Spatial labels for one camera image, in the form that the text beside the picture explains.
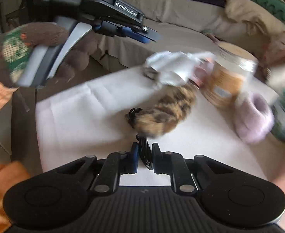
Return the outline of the brown knit gloved left hand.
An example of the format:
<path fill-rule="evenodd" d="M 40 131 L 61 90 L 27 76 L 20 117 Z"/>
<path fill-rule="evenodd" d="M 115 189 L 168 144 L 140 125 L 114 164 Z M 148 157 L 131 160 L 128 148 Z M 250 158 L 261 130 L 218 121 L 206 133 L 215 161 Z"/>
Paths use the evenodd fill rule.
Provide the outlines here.
<path fill-rule="evenodd" d="M 0 35 L 0 83 L 14 88 L 25 70 L 30 54 L 37 45 L 57 46 L 65 43 L 69 32 L 55 23 L 29 23 Z M 67 54 L 55 78 L 70 81 L 89 64 L 98 49 L 93 31 L 86 34 Z"/>

